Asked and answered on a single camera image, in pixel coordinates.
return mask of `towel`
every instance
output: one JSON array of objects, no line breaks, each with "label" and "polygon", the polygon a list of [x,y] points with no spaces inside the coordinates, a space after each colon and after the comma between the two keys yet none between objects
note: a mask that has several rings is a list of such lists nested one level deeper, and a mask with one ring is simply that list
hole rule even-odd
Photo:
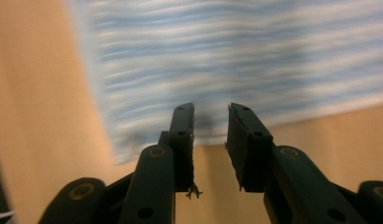
[{"label": "towel", "polygon": [[69,1],[118,163],[195,104],[195,144],[222,144],[227,105],[268,125],[383,104],[383,1]]}]

